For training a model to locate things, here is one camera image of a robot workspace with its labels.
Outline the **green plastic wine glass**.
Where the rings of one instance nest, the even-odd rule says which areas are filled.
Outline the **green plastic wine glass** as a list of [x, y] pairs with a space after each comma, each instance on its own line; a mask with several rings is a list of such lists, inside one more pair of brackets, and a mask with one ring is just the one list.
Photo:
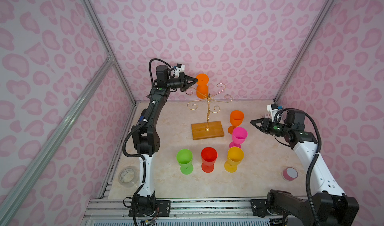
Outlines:
[[189, 175], [193, 172], [193, 153], [188, 149], [182, 149], [177, 153], [177, 162], [182, 174]]

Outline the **yellow plastic wine glass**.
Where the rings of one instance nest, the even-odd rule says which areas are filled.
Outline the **yellow plastic wine glass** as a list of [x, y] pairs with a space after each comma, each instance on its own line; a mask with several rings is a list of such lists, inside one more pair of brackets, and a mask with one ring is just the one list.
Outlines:
[[241, 148], [232, 147], [228, 150], [227, 161], [224, 164], [225, 170], [234, 173], [238, 169], [238, 165], [244, 159], [244, 152]]

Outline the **red plastic wine glass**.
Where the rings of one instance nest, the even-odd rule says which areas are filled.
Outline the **red plastic wine glass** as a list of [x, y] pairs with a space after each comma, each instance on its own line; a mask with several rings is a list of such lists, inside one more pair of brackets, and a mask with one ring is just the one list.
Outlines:
[[201, 152], [202, 165], [201, 168], [205, 173], [214, 171], [215, 162], [218, 158], [217, 151], [212, 147], [206, 147]]

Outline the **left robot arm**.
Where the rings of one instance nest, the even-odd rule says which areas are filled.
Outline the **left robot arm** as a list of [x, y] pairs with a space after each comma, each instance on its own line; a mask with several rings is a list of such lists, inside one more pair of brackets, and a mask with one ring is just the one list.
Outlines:
[[185, 65], [171, 66], [169, 63], [153, 58], [149, 62], [151, 91], [150, 100], [138, 123], [132, 126], [122, 145], [122, 153], [127, 158], [138, 158], [140, 162], [140, 185], [130, 197], [131, 217], [152, 217], [159, 210], [156, 206], [154, 181], [155, 156], [160, 149], [161, 139], [157, 132], [157, 122], [161, 111], [172, 92], [187, 91], [198, 79], [185, 74]]

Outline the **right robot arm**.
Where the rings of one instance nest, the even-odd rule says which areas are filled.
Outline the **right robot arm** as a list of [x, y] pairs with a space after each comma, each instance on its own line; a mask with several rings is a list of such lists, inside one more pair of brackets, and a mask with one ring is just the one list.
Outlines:
[[331, 174], [322, 155], [322, 139], [314, 119], [296, 108], [283, 108], [273, 119], [252, 120], [260, 132], [282, 137], [306, 170], [307, 199], [289, 192], [270, 190], [265, 207], [270, 214], [282, 213], [282, 225], [288, 216], [301, 220], [304, 226], [350, 226], [360, 209], [353, 197], [346, 195]]

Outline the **pink plastic wine glass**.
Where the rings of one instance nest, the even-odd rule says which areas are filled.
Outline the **pink plastic wine glass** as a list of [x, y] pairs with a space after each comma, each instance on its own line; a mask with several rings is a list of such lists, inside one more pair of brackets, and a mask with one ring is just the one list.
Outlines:
[[237, 147], [242, 148], [241, 144], [245, 142], [248, 137], [248, 131], [244, 128], [237, 127], [232, 132], [232, 142], [229, 144], [229, 148]]

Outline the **orange wine glass front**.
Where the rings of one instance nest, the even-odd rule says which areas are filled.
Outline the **orange wine glass front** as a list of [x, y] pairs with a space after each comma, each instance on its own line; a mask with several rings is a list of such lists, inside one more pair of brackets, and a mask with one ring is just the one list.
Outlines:
[[228, 128], [229, 134], [232, 135], [233, 130], [242, 124], [244, 117], [245, 117], [244, 113], [240, 110], [234, 110], [231, 112], [230, 114], [231, 126]]

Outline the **wooden rack base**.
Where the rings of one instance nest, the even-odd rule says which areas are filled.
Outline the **wooden rack base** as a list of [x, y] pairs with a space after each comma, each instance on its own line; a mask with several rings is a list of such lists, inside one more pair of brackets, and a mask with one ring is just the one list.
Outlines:
[[220, 121], [191, 125], [193, 140], [220, 138], [225, 135]]

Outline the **orange wine glass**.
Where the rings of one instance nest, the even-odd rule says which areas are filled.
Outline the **orange wine glass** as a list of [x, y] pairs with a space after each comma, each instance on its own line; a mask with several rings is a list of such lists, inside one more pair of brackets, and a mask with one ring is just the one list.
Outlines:
[[197, 75], [197, 97], [200, 99], [204, 99], [206, 95], [209, 94], [209, 77], [206, 74], [199, 74]]
[[231, 112], [230, 114], [231, 126], [228, 128], [229, 134], [232, 135], [233, 130], [242, 124], [244, 117], [245, 117], [244, 113], [240, 110], [234, 110]]

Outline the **gold wire glass rack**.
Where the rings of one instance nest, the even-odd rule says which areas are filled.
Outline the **gold wire glass rack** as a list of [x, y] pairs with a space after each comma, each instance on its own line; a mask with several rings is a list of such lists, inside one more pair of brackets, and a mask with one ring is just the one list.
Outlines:
[[[225, 100], [222, 101], [222, 100], [215, 100], [215, 96], [219, 95], [220, 93], [224, 92], [227, 88], [227, 86], [224, 84], [224, 83], [218, 83], [216, 85], [217, 88], [220, 89], [220, 91], [218, 91], [216, 94], [208, 94], [204, 97], [204, 99], [196, 99], [196, 100], [191, 100], [188, 102], [187, 104], [187, 107], [189, 110], [196, 110], [199, 106], [197, 105], [198, 102], [201, 102], [201, 101], [205, 101], [207, 103], [207, 114], [206, 114], [206, 118], [207, 118], [207, 122], [210, 122], [210, 114], [217, 114], [218, 112], [221, 111], [221, 108], [218, 106], [218, 105], [214, 105], [213, 109], [211, 109], [211, 103], [213, 102], [221, 102], [221, 103], [230, 103], [233, 101], [233, 97], [229, 94], [226, 94], [224, 96]], [[197, 95], [197, 90], [196, 90], [197, 87], [192, 87], [192, 89], [194, 89], [196, 91], [196, 95]]]

